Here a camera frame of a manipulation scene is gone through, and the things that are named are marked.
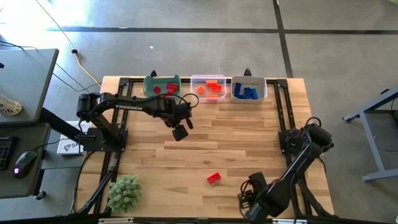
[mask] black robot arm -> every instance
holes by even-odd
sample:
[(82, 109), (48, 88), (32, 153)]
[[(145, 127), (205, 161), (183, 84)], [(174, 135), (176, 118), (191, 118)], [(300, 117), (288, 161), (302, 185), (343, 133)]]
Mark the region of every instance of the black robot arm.
[[(263, 174), (255, 173), (248, 180), (253, 189), (243, 192), (243, 197), (238, 195), (241, 199), (239, 208), (249, 208), (245, 216), (253, 224), (264, 223), (268, 215), (272, 217), (280, 215), (289, 206), (290, 191), (298, 183), (299, 177), (316, 158), (333, 147), (331, 134), (316, 124), (308, 124), (302, 129), (291, 130), (285, 141), (302, 150), (282, 177), (267, 185)], [(324, 211), (308, 188), (305, 188), (303, 192), (310, 198), (315, 211), (321, 213), (318, 215), (330, 215)]]
[(82, 94), (79, 97), (76, 115), (87, 122), (92, 122), (103, 133), (103, 138), (114, 139), (118, 137), (118, 127), (109, 123), (102, 113), (108, 109), (122, 109), (143, 111), (154, 118), (161, 118), (165, 125), (173, 128), (173, 136), (179, 141), (188, 136), (187, 130), (181, 120), (186, 119), (190, 129), (193, 128), (192, 108), (190, 103), (176, 104), (173, 98), (153, 96), (150, 98), (137, 98), (135, 96), (118, 96), (110, 93)]

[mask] gray metal stand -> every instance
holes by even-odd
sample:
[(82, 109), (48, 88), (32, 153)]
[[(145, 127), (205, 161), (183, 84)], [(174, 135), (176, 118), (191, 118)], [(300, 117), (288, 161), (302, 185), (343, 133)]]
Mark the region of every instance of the gray metal stand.
[(375, 141), (376, 136), (374, 135), (374, 133), (372, 133), (371, 126), (369, 125), (369, 118), (368, 118), (368, 115), (370, 115), (370, 114), (386, 114), (386, 113), (391, 114), (392, 111), (376, 110), (376, 109), (378, 109), (380, 106), (385, 105), (386, 103), (392, 101), (393, 99), (395, 99), (397, 97), (398, 97), (398, 86), (384, 92), (383, 94), (381, 94), (379, 96), (378, 99), (364, 105), (362, 108), (355, 111), (353, 114), (349, 114), (349, 115), (343, 117), (343, 120), (346, 123), (349, 123), (350, 121), (352, 121), (355, 118), (361, 118), (366, 137), (368, 138), (368, 141), (369, 141), (369, 146), (372, 150), (372, 154), (373, 154), (374, 160), (376, 161), (377, 168), (379, 169), (378, 172), (374, 172), (374, 173), (371, 173), (368, 175), (363, 175), (362, 178), (365, 182), (370, 181), (370, 180), (398, 176), (398, 169), (386, 170), (384, 168), (383, 163), (381, 161), (380, 154), (379, 154), (379, 149), (377, 148), (377, 145), (376, 145), (376, 141)]

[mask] wooden tabletop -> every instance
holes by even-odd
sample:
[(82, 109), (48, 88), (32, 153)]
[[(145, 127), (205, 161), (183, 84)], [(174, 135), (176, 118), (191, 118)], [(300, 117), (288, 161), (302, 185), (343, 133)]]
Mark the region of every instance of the wooden tabletop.
[[(101, 92), (116, 93), (120, 77), (104, 77)], [(301, 78), (287, 79), (295, 123), (302, 127), (311, 117), (310, 105)], [(136, 175), (143, 186), (139, 206), (129, 217), (210, 217), (241, 218), (238, 210), (239, 187), (248, 176), (261, 170), (267, 183), (286, 170), (280, 153), (277, 132), (279, 119), (274, 89), (268, 85), (268, 97), (261, 105), (231, 102), (200, 103), (192, 111), (194, 129), (180, 142), (174, 141), (172, 130), (160, 118), (137, 111), (127, 117), (129, 137), (122, 154), (118, 175)], [(190, 91), (183, 83), (182, 93)], [(134, 83), (133, 94), (144, 97), (141, 83)], [(285, 100), (282, 100), (287, 114)], [(111, 120), (112, 110), (104, 115)], [(100, 179), (104, 153), (94, 153), (86, 162), (80, 177), (76, 207), (79, 209), (94, 192)], [(210, 186), (206, 178), (221, 174), (219, 185)], [(333, 213), (323, 166), (316, 160), (306, 173), (308, 188), (325, 210)], [(105, 208), (105, 190), (101, 211)], [(302, 195), (298, 190), (300, 204)], [(292, 218), (289, 208), (279, 217)]]

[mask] small plant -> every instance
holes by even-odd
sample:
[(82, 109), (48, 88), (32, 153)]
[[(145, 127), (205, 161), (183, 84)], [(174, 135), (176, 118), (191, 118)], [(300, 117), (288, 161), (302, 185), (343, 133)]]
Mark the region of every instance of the small plant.
[(137, 177), (123, 175), (115, 183), (110, 183), (108, 207), (119, 213), (130, 212), (141, 198), (141, 184)]

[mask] gray floor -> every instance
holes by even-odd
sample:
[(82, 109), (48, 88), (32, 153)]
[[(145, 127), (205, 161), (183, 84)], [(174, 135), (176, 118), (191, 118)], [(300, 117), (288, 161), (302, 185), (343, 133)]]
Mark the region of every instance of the gray floor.
[[(84, 86), (93, 84), (75, 63), (70, 46), (35, 2), (0, 12), (1, 37), (20, 45), (60, 49), (58, 64)], [(63, 26), (276, 29), (272, 0), (41, 1)], [(398, 30), (398, 7), (385, 0), (279, 0), (285, 29)], [(12, 15), (30, 15), (23, 19)], [(104, 75), (242, 74), (286, 77), (278, 34), (68, 32), (97, 79)], [(398, 178), (369, 184), (376, 171), (362, 125), (341, 117), (398, 85), (398, 35), (286, 35), (294, 77), (304, 78), (312, 113), (333, 134), (325, 154), (337, 215), (392, 223), (398, 215)], [(58, 68), (55, 73), (73, 83)], [(73, 120), (78, 93), (52, 79), (45, 106)], [(397, 158), (390, 153), (388, 158)], [(0, 200), (0, 220), (67, 214), (76, 169), (45, 173), (49, 197)]]

